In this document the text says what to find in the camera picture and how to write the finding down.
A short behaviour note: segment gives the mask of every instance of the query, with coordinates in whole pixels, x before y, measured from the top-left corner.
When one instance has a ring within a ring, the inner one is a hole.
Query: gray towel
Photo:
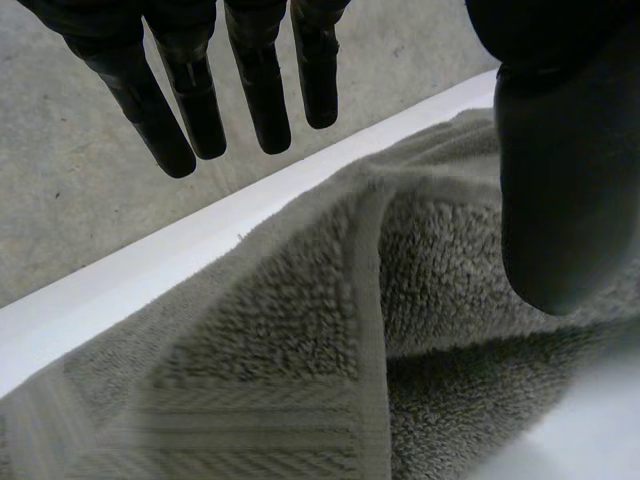
[[[640,318],[638,261],[568,317],[517,298],[497,152],[470,111],[301,195],[3,398],[0,479],[464,477]]]

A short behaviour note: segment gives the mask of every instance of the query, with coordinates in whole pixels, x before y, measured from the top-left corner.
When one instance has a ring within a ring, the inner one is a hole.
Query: white surface
[[[640,328],[469,480],[640,478]]]
[[[0,397],[223,255],[341,167],[462,110],[491,106],[494,86],[495,72],[475,77],[0,310]],[[636,480],[638,471],[640,348],[586,375],[471,480]]]

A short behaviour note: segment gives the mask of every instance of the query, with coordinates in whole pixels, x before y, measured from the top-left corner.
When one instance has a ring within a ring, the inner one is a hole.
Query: gray concrete surface
[[[338,35],[340,118],[317,132],[304,120],[291,26],[283,22],[277,47],[293,146],[268,157],[255,140],[221,17],[209,55],[229,148],[173,180],[101,80],[30,12],[2,0],[0,307],[496,66],[463,0],[354,0]],[[167,94],[160,60],[148,52]]]

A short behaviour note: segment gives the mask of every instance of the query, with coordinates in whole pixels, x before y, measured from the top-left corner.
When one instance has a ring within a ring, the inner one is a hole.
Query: towel texture
[[[640,318],[518,299],[498,172],[488,111],[338,172],[0,400],[0,479],[463,478]]]

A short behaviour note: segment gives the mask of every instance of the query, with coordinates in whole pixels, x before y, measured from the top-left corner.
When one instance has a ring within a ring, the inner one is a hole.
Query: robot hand
[[[467,0],[467,8],[503,62],[494,112],[505,270],[525,301],[567,314],[640,251],[640,6]]]
[[[196,160],[222,155],[226,140],[207,46],[215,0],[19,0],[106,83],[158,164],[174,178]],[[292,0],[300,82],[309,124],[332,125],[338,114],[335,24],[349,0]],[[286,0],[226,0],[225,13],[258,142],[285,151],[291,132],[274,42]],[[191,146],[146,62],[142,17],[156,40]]]

